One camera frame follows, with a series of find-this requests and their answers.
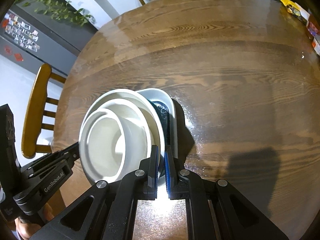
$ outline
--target black metal bracket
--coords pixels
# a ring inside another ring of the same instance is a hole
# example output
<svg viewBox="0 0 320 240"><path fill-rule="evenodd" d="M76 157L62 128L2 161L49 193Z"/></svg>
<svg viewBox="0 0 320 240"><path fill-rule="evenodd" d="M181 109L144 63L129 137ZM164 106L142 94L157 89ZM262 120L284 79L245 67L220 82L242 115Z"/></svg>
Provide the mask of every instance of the black metal bracket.
<svg viewBox="0 0 320 240"><path fill-rule="evenodd" d="M189 240L288 240L287 236L224 179L202 179L165 155L170 199L185 199Z"/></svg>
<svg viewBox="0 0 320 240"><path fill-rule="evenodd" d="M13 114L0 107L0 212L7 221L20 217L42 229L31 240L131 240L138 200L155 200L158 147L140 162L139 170L113 183L98 181L48 223L44 204L72 175L79 145L48 154L20 167L14 147ZM189 240L288 240L263 213L229 182L202 179L165 153L168 197L185 199Z"/></svg>
<svg viewBox="0 0 320 240"><path fill-rule="evenodd" d="M4 105L0 107L0 212L7 221L20 217L44 225L38 212L72 175L79 159L78 143L21 167L14 142L13 114Z"/></svg>
<svg viewBox="0 0 320 240"><path fill-rule="evenodd" d="M132 239L138 200L155 200L158 147L139 170L113 183L98 181L30 240Z"/></svg>

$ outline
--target human hand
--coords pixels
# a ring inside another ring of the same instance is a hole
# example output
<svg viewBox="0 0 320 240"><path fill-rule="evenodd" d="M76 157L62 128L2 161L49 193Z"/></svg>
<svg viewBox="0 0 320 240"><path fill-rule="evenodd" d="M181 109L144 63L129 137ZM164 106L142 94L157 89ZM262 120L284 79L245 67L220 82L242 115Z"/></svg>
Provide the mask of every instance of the human hand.
<svg viewBox="0 0 320 240"><path fill-rule="evenodd" d="M54 218L52 215L52 208L48 203L44 205L43 215L48 221ZM28 240L34 233L36 233L36 231L41 228L41 226L37 224L24 224L19 218L16 218L14 222L16 223L17 232L24 240Z"/></svg>

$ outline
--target red magnet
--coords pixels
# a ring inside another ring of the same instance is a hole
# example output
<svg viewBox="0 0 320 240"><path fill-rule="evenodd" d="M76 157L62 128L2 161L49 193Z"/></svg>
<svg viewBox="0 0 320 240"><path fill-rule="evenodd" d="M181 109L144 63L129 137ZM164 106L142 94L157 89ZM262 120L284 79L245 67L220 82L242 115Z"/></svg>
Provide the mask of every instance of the red magnet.
<svg viewBox="0 0 320 240"><path fill-rule="evenodd" d="M9 23L9 19L6 19L2 22L2 28L5 28Z"/></svg>
<svg viewBox="0 0 320 240"><path fill-rule="evenodd" d="M14 54L14 56L15 56L17 61L23 61L23 57L22 57L22 55L20 53L16 53L16 54Z"/></svg>
<svg viewBox="0 0 320 240"><path fill-rule="evenodd" d="M9 56L12 55L12 49L7 45L4 47L4 51L6 52L6 54L8 54Z"/></svg>

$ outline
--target wood grain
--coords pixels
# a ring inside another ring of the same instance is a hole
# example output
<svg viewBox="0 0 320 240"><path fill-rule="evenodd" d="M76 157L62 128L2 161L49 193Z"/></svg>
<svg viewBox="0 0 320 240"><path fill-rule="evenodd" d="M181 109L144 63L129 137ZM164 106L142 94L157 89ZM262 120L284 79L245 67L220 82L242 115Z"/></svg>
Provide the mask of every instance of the wood grain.
<svg viewBox="0 0 320 240"><path fill-rule="evenodd" d="M319 85L304 27L280 3L155 0L104 25L80 53L53 148L78 140L103 93L163 89L176 101L185 167L228 179L296 240L320 209ZM61 188L66 205L90 186L80 163L73 171ZM184 203L166 201L139 202L134 239L187 239Z"/></svg>

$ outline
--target yellow snack bag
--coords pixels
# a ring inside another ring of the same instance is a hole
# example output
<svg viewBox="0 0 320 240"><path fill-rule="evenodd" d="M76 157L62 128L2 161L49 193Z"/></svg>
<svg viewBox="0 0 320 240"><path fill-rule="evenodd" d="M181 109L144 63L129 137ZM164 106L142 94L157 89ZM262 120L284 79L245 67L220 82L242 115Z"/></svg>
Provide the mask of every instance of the yellow snack bag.
<svg viewBox="0 0 320 240"><path fill-rule="evenodd" d="M299 6L297 3L291 0L280 0L280 1L286 7L288 13L297 17L300 21L303 22L304 25L307 24L308 19L305 19L305 17L301 15L301 10L305 11L301 6Z"/></svg>

